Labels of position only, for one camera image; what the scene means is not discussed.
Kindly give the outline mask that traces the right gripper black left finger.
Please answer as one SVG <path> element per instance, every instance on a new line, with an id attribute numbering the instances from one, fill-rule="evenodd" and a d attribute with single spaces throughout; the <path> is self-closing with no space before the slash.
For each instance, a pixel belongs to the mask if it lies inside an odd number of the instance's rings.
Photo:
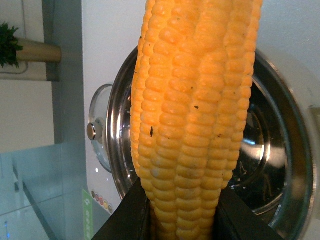
<path id="1" fill-rule="evenodd" d="M 149 240 L 150 201 L 138 178 L 94 240 Z"/>

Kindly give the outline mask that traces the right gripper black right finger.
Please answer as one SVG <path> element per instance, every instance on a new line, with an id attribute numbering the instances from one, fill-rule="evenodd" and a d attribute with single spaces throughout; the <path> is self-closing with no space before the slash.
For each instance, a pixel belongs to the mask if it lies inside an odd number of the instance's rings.
<path id="1" fill-rule="evenodd" d="M 216 240 L 281 240 L 229 187 L 222 190 L 215 214 Z"/>

